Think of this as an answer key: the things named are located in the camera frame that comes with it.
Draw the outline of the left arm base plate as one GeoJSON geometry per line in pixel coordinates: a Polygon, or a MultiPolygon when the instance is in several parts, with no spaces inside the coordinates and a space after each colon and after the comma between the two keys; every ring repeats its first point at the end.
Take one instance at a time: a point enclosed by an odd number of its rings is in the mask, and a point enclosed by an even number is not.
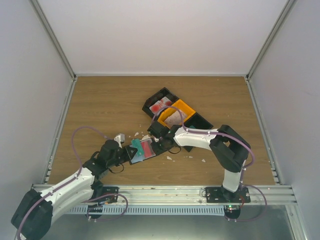
{"type": "Polygon", "coordinates": [[[94,190],[90,200],[85,201],[89,204],[106,205],[116,203],[118,201],[119,187],[117,186],[103,186],[101,189],[94,190]]]}

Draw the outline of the black bin with cards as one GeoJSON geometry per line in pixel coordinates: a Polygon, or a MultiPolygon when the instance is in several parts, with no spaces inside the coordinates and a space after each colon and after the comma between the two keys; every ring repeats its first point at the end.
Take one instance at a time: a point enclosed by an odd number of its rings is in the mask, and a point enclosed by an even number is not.
{"type": "Polygon", "coordinates": [[[163,87],[145,101],[142,110],[152,118],[159,109],[164,106],[171,106],[179,99],[180,98],[173,94],[170,90],[168,90],[166,87],[163,87]]]}

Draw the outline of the black bin with teal item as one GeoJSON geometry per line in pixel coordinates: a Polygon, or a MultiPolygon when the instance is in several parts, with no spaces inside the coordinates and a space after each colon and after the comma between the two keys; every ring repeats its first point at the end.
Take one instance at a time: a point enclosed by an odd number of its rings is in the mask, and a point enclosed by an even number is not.
{"type": "Polygon", "coordinates": [[[189,128],[189,126],[194,126],[195,129],[200,130],[210,130],[214,127],[209,121],[202,117],[198,112],[193,114],[188,120],[184,122],[184,125],[189,128]]]}

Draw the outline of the black card holder wallet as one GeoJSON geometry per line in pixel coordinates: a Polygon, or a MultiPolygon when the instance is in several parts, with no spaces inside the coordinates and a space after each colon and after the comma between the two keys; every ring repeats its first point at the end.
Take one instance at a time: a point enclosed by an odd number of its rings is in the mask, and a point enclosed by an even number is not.
{"type": "Polygon", "coordinates": [[[154,149],[152,148],[152,144],[155,143],[154,139],[151,137],[145,136],[143,139],[135,138],[131,141],[129,145],[131,148],[136,150],[136,153],[133,157],[130,158],[129,163],[131,165],[141,163],[145,160],[154,158],[157,156],[154,149]]]}

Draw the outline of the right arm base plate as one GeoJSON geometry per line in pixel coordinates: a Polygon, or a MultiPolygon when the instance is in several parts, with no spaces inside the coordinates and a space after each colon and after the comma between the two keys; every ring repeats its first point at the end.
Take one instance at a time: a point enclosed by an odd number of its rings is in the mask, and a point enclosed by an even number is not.
{"type": "Polygon", "coordinates": [[[251,198],[247,187],[231,192],[219,187],[206,187],[204,194],[207,203],[250,203],[251,198]]]}

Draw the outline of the stack of red white cards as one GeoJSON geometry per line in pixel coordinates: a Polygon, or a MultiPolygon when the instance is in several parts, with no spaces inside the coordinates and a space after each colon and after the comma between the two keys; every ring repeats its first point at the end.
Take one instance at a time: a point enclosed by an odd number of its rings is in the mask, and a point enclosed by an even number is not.
{"type": "Polygon", "coordinates": [[[156,114],[161,108],[165,107],[165,106],[170,106],[172,105],[172,101],[167,98],[166,96],[161,98],[160,100],[157,100],[153,105],[151,105],[149,107],[149,109],[151,110],[151,112],[153,114],[156,114]]]}

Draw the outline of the left frame post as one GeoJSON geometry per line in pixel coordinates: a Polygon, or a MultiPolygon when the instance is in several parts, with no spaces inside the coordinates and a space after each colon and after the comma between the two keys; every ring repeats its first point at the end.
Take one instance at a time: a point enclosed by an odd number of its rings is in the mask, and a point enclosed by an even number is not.
{"type": "Polygon", "coordinates": [[[56,34],[54,33],[54,30],[52,29],[46,14],[43,10],[43,8],[41,7],[40,3],[38,0],[29,0],[29,3],[31,4],[33,10],[35,11],[35,14],[37,15],[40,23],[42,24],[45,32],[47,33],[51,43],[53,44],[55,50],[57,51],[57,54],[59,55],[60,59],[62,60],[62,63],[65,67],[65,69],[67,70],[68,74],[70,75],[72,81],[76,80],[76,74],[72,69],[72,66],[69,62],[69,60],[67,59],[67,56],[65,54],[65,52],[63,51],[61,44],[59,43],[58,38],[56,37],[56,34]]]}

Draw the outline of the aluminium rail front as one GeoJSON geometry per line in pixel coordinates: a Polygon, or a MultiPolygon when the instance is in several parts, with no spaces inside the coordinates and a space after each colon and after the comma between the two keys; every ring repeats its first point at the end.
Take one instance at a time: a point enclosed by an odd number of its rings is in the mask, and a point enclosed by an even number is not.
{"type": "MultiPolygon", "coordinates": [[[[118,193],[130,205],[195,206],[208,205],[204,185],[119,185],[118,193]]],[[[297,205],[293,189],[288,185],[248,187],[249,205],[297,205]]]]}

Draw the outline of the teal credit card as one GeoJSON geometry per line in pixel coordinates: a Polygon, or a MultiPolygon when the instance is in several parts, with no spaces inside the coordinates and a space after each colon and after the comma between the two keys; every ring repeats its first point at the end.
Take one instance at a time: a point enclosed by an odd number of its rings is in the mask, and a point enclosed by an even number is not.
{"type": "Polygon", "coordinates": [[[138,138],[135,138],[131,141],[131,145],[133,148],[136,148],[137,149],[137,155],[138,156],[142,156],[144,155],[144,149],[142,147],[142,144],[141,144],[141,140],[138,139],[138,138]]]}

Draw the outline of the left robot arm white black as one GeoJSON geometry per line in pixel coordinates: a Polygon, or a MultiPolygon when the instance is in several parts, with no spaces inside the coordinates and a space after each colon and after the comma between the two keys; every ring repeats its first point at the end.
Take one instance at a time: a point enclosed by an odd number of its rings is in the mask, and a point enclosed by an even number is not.
{"type": "Polygon", "coordinates": [[[99,205],[102,199],[116,198],[117,192],[103,190],[101,179],[112,167],[131,161],[138,151],[136,147],[122,147],[116,140],[107,140],[76,173],[46,190],[29,190],[11,219],[17,228],[15,238],[39,240],[55,220],[74,206],[99,205]]]}

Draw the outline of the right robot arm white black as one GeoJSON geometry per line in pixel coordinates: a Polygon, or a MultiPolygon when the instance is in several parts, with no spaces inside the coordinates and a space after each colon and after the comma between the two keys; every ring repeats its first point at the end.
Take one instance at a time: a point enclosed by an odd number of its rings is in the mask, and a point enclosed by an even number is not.
{"type": "Polygon", "coordinates": [[[151,147],[158,156],[173,147],[192,147],[212,151],[219,164],[224,168],[224,179],[219,190],[223,200],[235,202],[243,178],[246,160],[252,152],[250,145],[230,126],[222,125],[218,129],[195,129],[184,125],[171,128],[153,122],[148,133],[153,140],[151,147]]]}

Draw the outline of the right frame post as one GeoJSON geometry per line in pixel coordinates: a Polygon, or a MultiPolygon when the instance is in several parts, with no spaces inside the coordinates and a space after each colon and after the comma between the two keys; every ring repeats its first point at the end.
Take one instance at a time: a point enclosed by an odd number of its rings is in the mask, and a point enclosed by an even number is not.
{"type": "Polygon", "coordinates": [[[252,66],[250,67],[248,73],[246,74],[245,78],[247,81],[250,81],[253,74],[255,73],[256,69],[258,68],[260,62],[262,61],[263,57],[267,53],[267,50],[271,46],[272,42],[274,41],[275,37],[277,36],[280,28],[284,24],[285,20],[287,19],[288,15],[290,14],[291,10],[293,9],[296,0],[287,0],[282,8],[279,16],[277,17],[273,27],[271,28],[266,40],[264,41],[257,57],[255,58],[252,66]]]}

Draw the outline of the yellow bin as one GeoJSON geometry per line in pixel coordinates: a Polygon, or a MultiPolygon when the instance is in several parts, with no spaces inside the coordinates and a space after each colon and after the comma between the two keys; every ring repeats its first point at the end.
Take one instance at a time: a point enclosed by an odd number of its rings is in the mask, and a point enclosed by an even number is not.
{"type": "Polygon", "coordinates": [[[186,104],[183,100],[179,99],[172,104],[179,112],[172,107],[166,108],[158,117],[157,121],[169,129],[173,125],[181,125],[190,119],[196,111],[186,104]]]}

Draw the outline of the frame post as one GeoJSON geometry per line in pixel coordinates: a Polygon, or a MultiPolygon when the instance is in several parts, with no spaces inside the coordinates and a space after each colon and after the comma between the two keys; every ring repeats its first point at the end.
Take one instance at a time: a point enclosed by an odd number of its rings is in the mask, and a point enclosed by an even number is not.
{"type": "Polygon", "coordinates": [[[285,20],[287,19],[288,15],[290,14],[291,10],[293,9],[296,0],[287,0],[282,8],[279,16],[277,17],[273,27],[271,28],[266,40],[264,41],[257,57],[255,58],[252,66],[250,67],[248,73],[246,74],[245,78],[247,81],[250,81],[253,74],[255,73],[256,69],[258,68],[260,62],[262,61],[263,57],[267,53],[267,50],[271,46],[272,42],[274,41],[275,37],[277,36],[280,28],[284,24],[285,20]]]}
{"type": "Polygon", "coordinates": [[[31,4],[33,10],[35,11],[35,14],[37,15],[40,23],[42,24],[45,32],[47,33],[51,43],[53,44],[55,50],[57,51],[57,54],[59,55],[60,59],[62,60],[62,63],[65,67],[65,69],[67,70],[68,74],[70,75],[72,81],[76,80],[76,74],[72,69],[72,66],[69,62],[69,60],[67,59],[67,56],[65,54],[65,52],[63,51],[61,44],[59,43],[58,38],[56,37],[56,34],[54,33],[54,30],[52,29],[46,14],[43,10],[43,8],[41,7],[40,3],[38,0],[29,0],[29,3],[31,4]]]}

